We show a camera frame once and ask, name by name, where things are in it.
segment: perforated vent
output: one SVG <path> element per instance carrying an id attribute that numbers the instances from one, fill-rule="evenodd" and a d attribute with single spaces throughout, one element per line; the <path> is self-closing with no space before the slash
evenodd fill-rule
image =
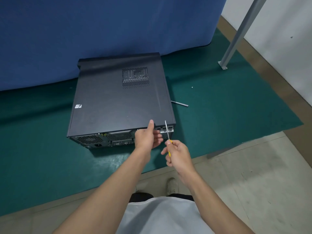
<path id="1" fill-rule="evenodd" d="M 100 143 L 103 140 L 96 135 L 78 137 L 77 140 L 83 144 Z"/>
<path id="2" fill-rule="evenodd" d="M 122 69 L 122 88 L 130 89 L 149 86 L 147 67 Z"/>
<path id="3" fill-rule="evenodd" d="M 124 139 L 130 139 L 132 137 L 131 133 L 127 133 L 127 134 L 121 134 L 121 135 L 109 135 L 109 134 L 105 134 L 105 136 L 109 139 L 109 140 L 124 140 Z"/>

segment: dark pants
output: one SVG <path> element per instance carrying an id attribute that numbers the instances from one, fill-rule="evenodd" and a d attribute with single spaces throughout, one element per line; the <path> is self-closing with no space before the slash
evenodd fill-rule
<path id="1" fill-rule="evenodd" d="M 194 201 L 193 196 L 191 196 L 191 195 L 171 194 L 171 195 L 167 195 L 167 197 L 177 197 L 177 198 L 180 198 L 180 199 L 187 199 L 187 200 Z M 154 196 L 149 194 L 149 193 L 136 192 L 136 193 L 133 193 L 131 195 L 129 203 L 132 203 L 132 202 L 143 202 L 143 201 L 147 201 L 148 199 L 151 199 L 151 198 L 154 198 Z"/>

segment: blue fabric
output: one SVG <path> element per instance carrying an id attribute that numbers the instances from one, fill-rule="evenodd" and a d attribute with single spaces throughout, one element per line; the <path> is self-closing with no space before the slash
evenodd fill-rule
<path id="1" fill-rule="evenodd" d="M 226 0 L 0 0 L 0 90 L 78 76 L 80 58 L 211 42 Z"/>

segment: yellow screwdriver handle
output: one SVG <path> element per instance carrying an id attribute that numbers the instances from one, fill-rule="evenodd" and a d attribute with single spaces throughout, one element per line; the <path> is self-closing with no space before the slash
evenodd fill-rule
<path id="1" fill-rule="evenodd" d="M 172 143 L 172 140 L 169 140 L 171 143 Z M 168 153 L 169 153 L 169 157 L 171 157 L 171 153 L 169 152 L 169 150 L 168 150 Z"/>

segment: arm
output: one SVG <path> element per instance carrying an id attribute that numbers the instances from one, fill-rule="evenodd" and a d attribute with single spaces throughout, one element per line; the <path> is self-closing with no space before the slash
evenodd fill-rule
<path id="1" fill-rule="evenodd" d="M 205 223 L 216 233 L 226 234 L 252 234 L 254 233 L 242 220 L 240 220 L 220 199 L 214 190 L 206 184 L 195 170 L 190 153 L 185 144 L 178 140 L 166 142 L 171 157 L 166 155 L 167 165 L 174 167 L 181 181 L 190 190 L 199 213 Z"/>
<path id="2" fill-rule="evenodd" d="M 135 150 L 127 160 L 54 233 L 115 233 L 151 149 L 162 141 L 153 120 L 147 129 L 136 131 Z"/>

